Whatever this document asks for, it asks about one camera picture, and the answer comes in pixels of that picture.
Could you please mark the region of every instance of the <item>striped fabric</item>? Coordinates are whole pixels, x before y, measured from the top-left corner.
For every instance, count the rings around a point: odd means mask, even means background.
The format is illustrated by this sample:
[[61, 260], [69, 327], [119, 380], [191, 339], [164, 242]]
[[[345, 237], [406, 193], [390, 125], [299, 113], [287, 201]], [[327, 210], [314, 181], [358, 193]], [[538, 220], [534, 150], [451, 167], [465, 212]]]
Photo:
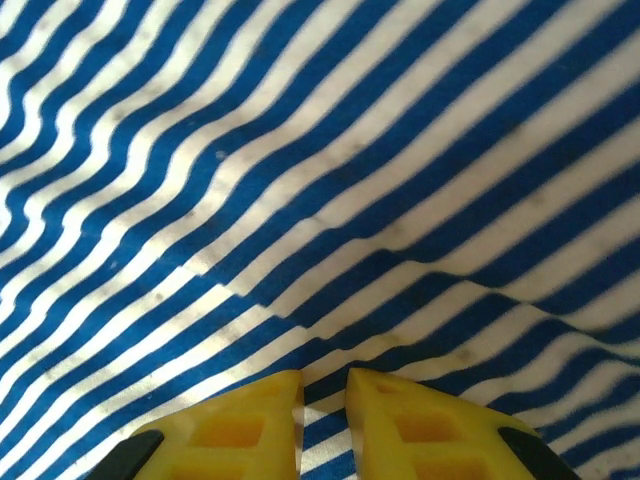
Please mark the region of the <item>striped fabric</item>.
[[638, 0], [4, 0], [0, 478], [349, 366], [640, 478]]

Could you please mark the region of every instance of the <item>yellow object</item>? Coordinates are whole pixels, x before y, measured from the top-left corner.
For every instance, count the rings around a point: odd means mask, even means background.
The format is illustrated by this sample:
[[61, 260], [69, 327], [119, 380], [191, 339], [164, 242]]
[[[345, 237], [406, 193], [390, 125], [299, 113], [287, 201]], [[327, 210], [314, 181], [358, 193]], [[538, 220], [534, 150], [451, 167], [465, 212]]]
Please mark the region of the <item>yellow object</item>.
[[351, 369], [347, 418], [361, 480], [532, 480], [498, 433], [519, 420], [393, 375]]
[[302, 375], [284, 371], [140, 428], [164, 440], [135, 480], [294, 480]]

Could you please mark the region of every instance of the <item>blue and white striped fabric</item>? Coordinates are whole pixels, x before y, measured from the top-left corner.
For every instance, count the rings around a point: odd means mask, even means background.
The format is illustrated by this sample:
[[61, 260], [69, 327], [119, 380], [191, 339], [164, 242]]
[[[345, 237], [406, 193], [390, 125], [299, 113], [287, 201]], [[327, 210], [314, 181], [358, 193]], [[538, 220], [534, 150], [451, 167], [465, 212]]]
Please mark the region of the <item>blue and white striped fabric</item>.
[[0, 478], [349, 366], [640, 478], [638, 0], [4, 0]]

